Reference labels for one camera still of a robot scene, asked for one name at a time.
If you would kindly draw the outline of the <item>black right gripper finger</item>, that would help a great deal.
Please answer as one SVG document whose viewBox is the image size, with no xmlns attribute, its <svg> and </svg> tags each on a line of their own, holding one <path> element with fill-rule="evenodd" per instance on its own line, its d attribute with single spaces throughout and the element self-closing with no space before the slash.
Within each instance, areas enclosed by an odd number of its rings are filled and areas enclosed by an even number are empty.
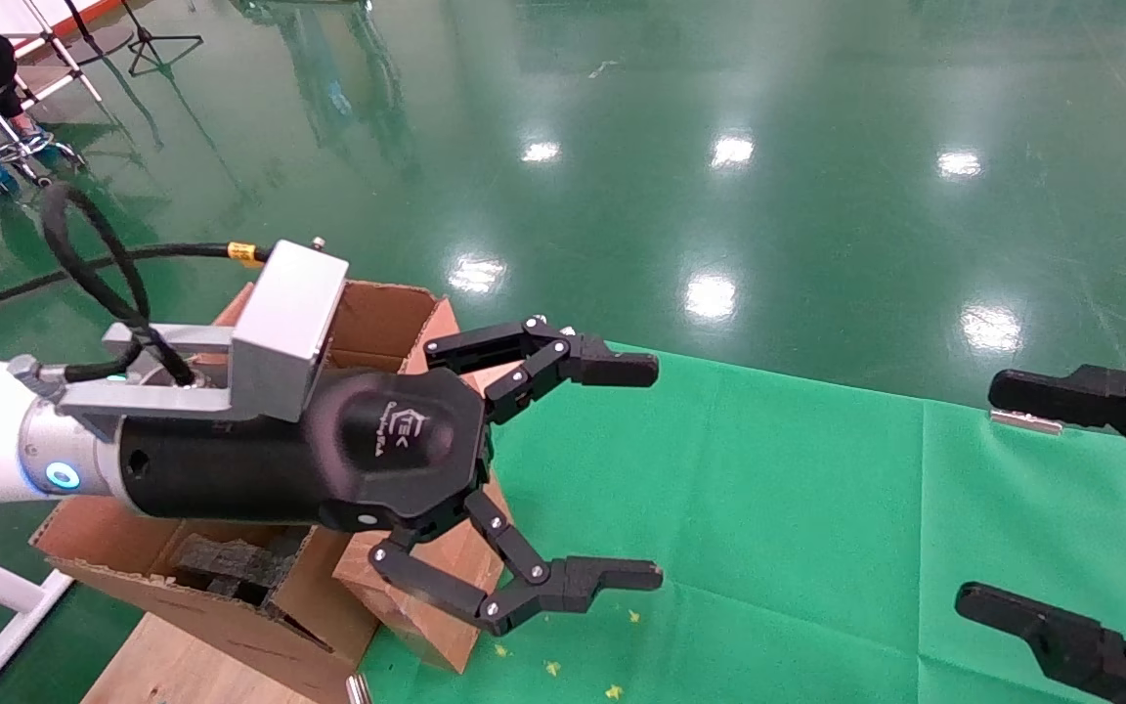
<svg viewBox="0 0 1126 704">
<path fill-rule="evenodd" d="M 962 583 L 956 612 L 1020 638 L 1051 681 L 1108 703 L 1126 703 L 1126 638 L 1098 620 L 991 585 Z"/>
<path fill-rule="evenodd" d="M 1002 369 L 989 383 L 997 409 L 1081 427 L 1111 427 L 1126 438 L 1126 371 L 1083 365 L 1066 377 Z"/>
</svg>

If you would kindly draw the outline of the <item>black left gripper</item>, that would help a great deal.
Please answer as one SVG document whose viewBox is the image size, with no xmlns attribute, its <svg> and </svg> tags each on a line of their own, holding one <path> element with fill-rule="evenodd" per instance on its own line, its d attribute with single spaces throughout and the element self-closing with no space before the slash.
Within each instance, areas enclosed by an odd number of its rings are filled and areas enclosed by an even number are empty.
<svg viewBox="0 0 1126 704">
<path fill-rule="evenodd" d="M 425 374 L 323 374 L 300 420 L 126 419 L 126 499 L 159 518 L 390 531 L 370 549 L 372 570 L 495 638 L 540 612 L 587 612 L 604 590 L 662 586 L 653 561 L 544 560 L 481 491 L 493 453 L 488 424 L 507 424 L 566 380 L 651 387 L 660 378 L 656 356 L 616 353 L 597 335 L 529 317 L 426 340 L 425 360 L 432 369 Z M 459 377 L 504 365 L 484 400 Z M 512 574 L 504 587 L 486 592 L 411 556 L 423 535 L 443 535 L 463 517 Z"/>
</svg>

